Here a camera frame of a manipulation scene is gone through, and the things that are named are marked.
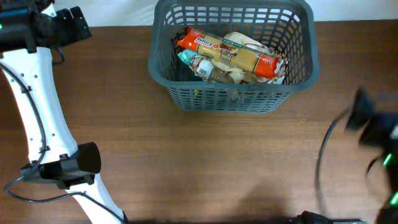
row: green light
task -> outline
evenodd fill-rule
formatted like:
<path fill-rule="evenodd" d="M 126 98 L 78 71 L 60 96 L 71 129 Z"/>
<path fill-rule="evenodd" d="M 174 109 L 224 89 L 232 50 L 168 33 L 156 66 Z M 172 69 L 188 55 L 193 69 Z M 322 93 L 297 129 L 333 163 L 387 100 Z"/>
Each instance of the green light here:
<path fill-rule="evenodd" d="M 392 154 L 391 153 L 388 154 L 388 156 L 386 157 L 386 160 L 384 160 L 384 162 L 383 162 L 383 166 L 386 166 L 388 164 L 388 162 L 390 162 L 391 157 L 392 157 Z"/>
<path fill-rule="evenodd" d="M 393 198 L 390 201 L 391 205 L 397 205 L 398 204 L 398 192 L 393 196 Z"/>

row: teal wrapper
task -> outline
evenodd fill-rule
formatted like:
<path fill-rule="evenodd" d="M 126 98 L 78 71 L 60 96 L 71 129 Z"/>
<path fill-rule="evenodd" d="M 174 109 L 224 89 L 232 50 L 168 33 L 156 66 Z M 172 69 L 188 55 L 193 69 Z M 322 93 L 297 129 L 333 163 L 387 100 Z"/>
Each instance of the teal wrapper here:
<path fill-rule="evenodd" d="M 191 62 L 192 62 L 192 60 L 193 60 L 193 58 L 194 58 L 196 55 L 199 55 L 199 54 L 196 53 L 196 52 L 193 52 L 193 51 L 191 51 L 191 50 L 186 49 L 186 50 L 184 50 L 183 52 L 178 53 L 177 55 L 178 55 L 178 57 L 181 59 L 181 61 L 182 61 L 183 63 L 185 63 L 185 64 L 187 64 L 187 65 L 190 65 Z"/>

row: white wall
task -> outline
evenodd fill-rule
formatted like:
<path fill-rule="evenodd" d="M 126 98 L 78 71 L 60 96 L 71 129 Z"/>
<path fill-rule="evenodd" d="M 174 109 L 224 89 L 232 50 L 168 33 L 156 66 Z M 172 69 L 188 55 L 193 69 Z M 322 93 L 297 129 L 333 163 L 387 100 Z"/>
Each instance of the white wall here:
<path fill-rule="evenodd" d="M 398 19 L 398 0 L 306 1 L 311 6 L 316 21 Z M 157 0 L 56 0 L 55 7 L 69 9 L 80 6 L 89 26 L 146 26 L 153 23 L 156 2 Z"/>

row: basket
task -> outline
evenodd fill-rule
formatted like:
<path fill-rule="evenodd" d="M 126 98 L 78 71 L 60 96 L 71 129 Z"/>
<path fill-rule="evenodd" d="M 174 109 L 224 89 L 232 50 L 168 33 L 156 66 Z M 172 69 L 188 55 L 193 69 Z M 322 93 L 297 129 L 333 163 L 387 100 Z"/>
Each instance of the basket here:
<path fill-rule="evenodd" d="M 186 26 L 223 37 L 237 31 L 289 60 L 283 85 L 195 81 L 177 57 Z M 160 0 L 155 8 L 148 69 L 185 110 L 268 113 L 319 77 L 313 12 L 304 0 Z"/>

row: brown wood surface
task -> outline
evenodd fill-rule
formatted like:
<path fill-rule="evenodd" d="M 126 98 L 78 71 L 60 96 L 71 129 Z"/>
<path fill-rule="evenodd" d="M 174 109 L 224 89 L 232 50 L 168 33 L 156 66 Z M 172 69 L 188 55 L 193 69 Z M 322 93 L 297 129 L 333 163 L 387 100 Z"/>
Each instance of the brown wood surface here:
<path fill-rule="evenodd" d="M 398 92 L 398 21 L 317 23 L 321 76 L 266 115 L 188 113 L 147 71 L 150 27 L 92 28 L 64 49 L 54 68 L 67 124 L 78 143 L 94 141 L 102 177 L 130 220 L 213 222 L 318 212 L 313 187 L 318 148 L 332 119 L 359 86 Z M 19 112 L 0 76 L 0 184 L 27 162 Z M 384 103 L 393 110 L 396 103 Z M 358 146 L 339 124 L 329 140 L 322 184 L 331 217 L 370 223 L 381 206 L 364 171 L 379 151 Z M 47 198 L 56 186 L 20 184 Z M 72 198 L 32 205 L 0 193 L 1 223 L 89 223 Z"/>

